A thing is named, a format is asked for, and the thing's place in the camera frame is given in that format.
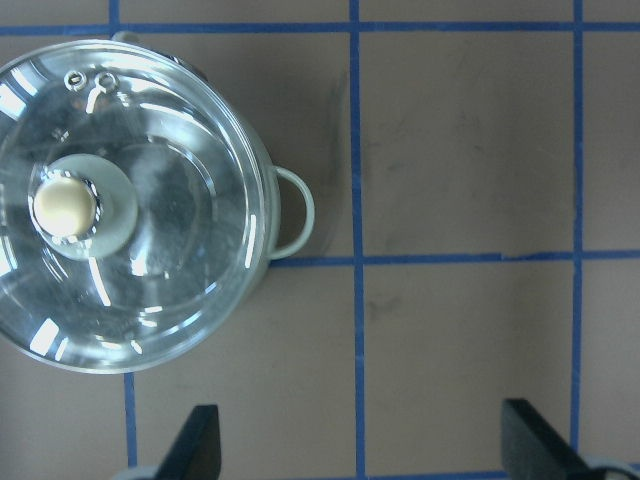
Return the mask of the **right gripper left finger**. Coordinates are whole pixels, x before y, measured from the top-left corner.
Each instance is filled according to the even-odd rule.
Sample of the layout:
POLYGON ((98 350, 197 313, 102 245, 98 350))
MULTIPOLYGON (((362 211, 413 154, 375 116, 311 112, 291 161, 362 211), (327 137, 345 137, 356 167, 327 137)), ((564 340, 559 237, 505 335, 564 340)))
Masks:
POLYGON ((222 470, 219 410, 193 408, 157 470, 158 479, 218 479, 222 470))

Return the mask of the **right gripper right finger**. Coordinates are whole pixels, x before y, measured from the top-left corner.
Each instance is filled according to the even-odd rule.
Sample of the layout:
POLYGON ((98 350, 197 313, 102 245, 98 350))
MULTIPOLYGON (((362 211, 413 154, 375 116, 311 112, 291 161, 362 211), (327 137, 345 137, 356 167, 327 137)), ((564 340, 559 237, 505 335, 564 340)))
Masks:
POLYGON ((510 479, 594 479, 594 471, 525 399, 501 407, 501 463, 510 479))

